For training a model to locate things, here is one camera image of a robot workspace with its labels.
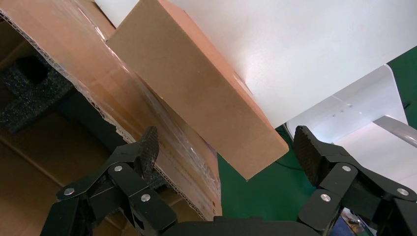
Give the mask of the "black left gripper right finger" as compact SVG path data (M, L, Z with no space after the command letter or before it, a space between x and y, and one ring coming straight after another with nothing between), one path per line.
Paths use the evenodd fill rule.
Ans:
M347 208L377 228L379 236L417 233L417 195L412 189L359 164L343 147L296 128L293 150L315 191L297 221L328 236Z

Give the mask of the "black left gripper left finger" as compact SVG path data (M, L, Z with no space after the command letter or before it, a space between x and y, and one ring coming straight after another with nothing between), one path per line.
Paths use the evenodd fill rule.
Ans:
M139 141L117 147L98 170L62 188L41 234L90 236L119 210L141 235L163 235L178 218L145 180L158 154L157 128L150 126Z

